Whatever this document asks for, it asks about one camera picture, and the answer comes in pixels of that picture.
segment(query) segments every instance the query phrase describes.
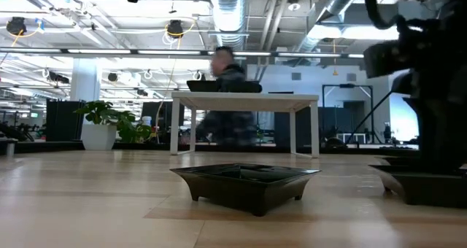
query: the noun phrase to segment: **table leg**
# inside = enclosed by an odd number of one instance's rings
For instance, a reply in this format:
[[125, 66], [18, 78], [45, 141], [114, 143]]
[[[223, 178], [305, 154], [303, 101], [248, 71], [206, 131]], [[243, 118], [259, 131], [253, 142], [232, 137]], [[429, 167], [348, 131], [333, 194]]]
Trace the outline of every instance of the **table leg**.
[[310, 115], [312, 117], [312, 157], [320, 156], [320, 128], [318, 125], [318, 102], [313, 101], [310, 104]]
[[290, 112], [290, 153], [297, 153], [297, 136], [296, 136], [296, 114], [295, 111]]
[[172, 102], [172, 123], [170, 133], [170, 154], [178, 152], [178, 121], [180, 115], [180, 98], [174, 98]]
[[190, 132], [190, 151], [195, 151], [196, 146], [196, 109], [191, 109], [191, 132]]

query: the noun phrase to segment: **person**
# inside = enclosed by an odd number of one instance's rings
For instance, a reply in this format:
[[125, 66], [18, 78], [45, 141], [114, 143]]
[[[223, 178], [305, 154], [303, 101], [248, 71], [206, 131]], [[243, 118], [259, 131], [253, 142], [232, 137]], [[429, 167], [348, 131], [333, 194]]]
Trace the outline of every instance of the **person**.
[[[211, 61], [218, 92], [229, 92], [229, 87], [246, 81], [244, 69], [234, 62], [230, 47], [218, 47]], [[247, 147], [255, 144], [256, 127], [251, 112], [209, 112], [196, 129], [200, 136], [212, 133], [214, 141], [222, 146]]]

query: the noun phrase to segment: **wooden floor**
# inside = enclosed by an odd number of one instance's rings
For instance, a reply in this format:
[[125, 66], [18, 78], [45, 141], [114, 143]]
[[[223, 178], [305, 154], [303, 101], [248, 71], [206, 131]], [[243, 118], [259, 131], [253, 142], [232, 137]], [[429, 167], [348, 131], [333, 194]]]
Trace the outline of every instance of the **wooden floor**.
[[[265, 217], [192, 202], [169, 168], [230, 162], [318, 168], [301, 201]], [[467, 211], [385, 195], [371, 156], [54, 152], [0, 159], [0, 247], [467, 247]]]

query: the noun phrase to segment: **white planter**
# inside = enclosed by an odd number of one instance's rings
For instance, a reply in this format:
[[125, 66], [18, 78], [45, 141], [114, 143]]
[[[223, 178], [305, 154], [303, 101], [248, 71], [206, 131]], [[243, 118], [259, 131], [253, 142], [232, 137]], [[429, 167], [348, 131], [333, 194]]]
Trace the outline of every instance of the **white planter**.
[[82, 126], [81, 140], [86, 150], [111, 150], [117, 127], [114, 125], [86, 125]]

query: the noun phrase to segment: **green leaves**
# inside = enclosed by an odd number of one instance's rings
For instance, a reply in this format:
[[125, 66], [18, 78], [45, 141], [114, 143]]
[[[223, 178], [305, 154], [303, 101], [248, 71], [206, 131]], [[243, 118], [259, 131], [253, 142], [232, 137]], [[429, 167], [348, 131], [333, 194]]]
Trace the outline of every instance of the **green leaves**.
[[122, 142], [137, 143], [149, 138], [151, 127], [142, 124], [134, 126], [135, 114], [129, 111], [119, 112], [112, 106], [110, 102], [91, 101], [74, 113], [84, 114], [87, 121], [96, 125], [116, 125]]

